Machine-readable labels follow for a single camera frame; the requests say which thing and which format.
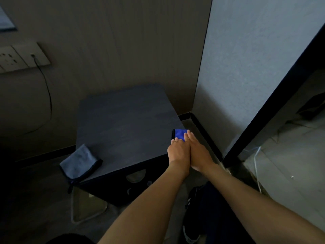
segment shoe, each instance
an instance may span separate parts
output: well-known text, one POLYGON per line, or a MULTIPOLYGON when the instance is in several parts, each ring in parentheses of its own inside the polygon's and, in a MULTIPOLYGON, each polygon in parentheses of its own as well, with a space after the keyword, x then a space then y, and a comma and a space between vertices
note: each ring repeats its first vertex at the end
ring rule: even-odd
POLYGON ((200 238, 199 206, 203 195, 203 187, 204 185, 192 188, 185 205, 186 213, 183 220, 183 234, 188 244, 194 244, 200 238))

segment tiled floor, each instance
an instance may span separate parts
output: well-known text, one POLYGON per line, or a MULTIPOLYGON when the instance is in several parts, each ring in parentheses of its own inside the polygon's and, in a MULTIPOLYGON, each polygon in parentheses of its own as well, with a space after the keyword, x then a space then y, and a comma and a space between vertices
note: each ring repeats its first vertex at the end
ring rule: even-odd
MULTIPOLYGON (((258 177, 270 196, 325 231, 325 111, 285 124, 257 155, 258 177)), ((254 155, 245 162, 255 174, 254 155)))
MULTIPOLYGON (((183 121, 185 128, 207 146, 191 120, 183 121)), ((71 222, 71 196, 67 194, 67 183, 59 171, 59 157, 20 169, 13 180, 10 195, 3 199, 1 210, 1 242, 44 244, 50 239, 64 234, 86 235, 98 242, 112 222, 125 207, 116 209, 109 205, 106 212, 80 224, 71 222)), ((181 231, 188 190, 202 185, 206 179, 191 169, 190 175, 177 195, 168 230, 166 244, 177 243, 181 231)))

